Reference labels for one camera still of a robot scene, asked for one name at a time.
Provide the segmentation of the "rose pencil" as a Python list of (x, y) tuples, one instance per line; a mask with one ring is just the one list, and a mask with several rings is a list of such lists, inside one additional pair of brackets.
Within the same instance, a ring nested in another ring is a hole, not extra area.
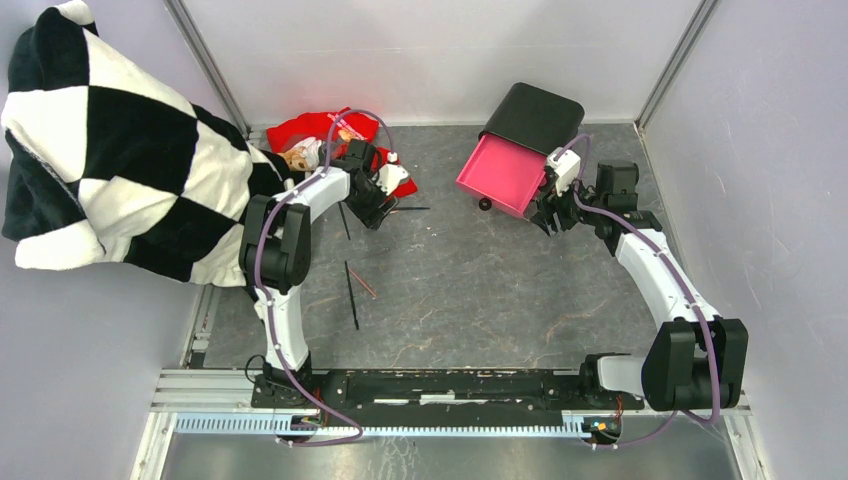
[(372, 297), (372, 299), (377, 299), (378, 295), (376, 291), (352, 268), (347, 268), (348, 273), (365, 289), (368, 294)]

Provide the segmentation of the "black pink drawer organizer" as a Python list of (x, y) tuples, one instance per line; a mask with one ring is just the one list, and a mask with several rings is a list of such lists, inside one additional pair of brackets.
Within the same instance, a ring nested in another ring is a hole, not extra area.
[(547, 157), (577, 136), (584, 116), (575, 100), (513, 84), (480, 131), (456, 185), (482, 202), (483, 210), (523, 217), (545, 183)]

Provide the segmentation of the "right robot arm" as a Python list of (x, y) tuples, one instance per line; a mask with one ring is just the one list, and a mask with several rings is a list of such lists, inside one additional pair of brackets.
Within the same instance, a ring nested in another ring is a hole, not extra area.
[(602, 408), (618, 392), (647, 401), (660, 412), (711, 417), (738, 405), (749, 334), (739, 319), (725, 318), (685, 275), (656, 215), (638, 206), (639, 169), (632, 162), (601, 163), (596, 182), (585, 184), (581, 159), (567, 152), (550, 158), (531, 220), (547, 234), (590, 226), (635, 282), (657, 325), (643, 356), (587, 357), (577, 382), (580, 400)]

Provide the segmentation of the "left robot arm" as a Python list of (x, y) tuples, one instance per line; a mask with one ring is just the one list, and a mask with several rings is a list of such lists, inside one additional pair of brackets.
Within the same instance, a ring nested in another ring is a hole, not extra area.
[(340, 154), (325, 142), (304, 180), (273, 196), (256, 195), (246, 209), (238, 263), (255, 292), (266, 334), (260, 388), (290, 407), (314, 394), (311, 354), (303, 333), (301, 290), (312, 263), (312, 225), (327, 210), (346, 205), (370, 230), (378, 229), (411, 181), (395, 152), (354, 140)]

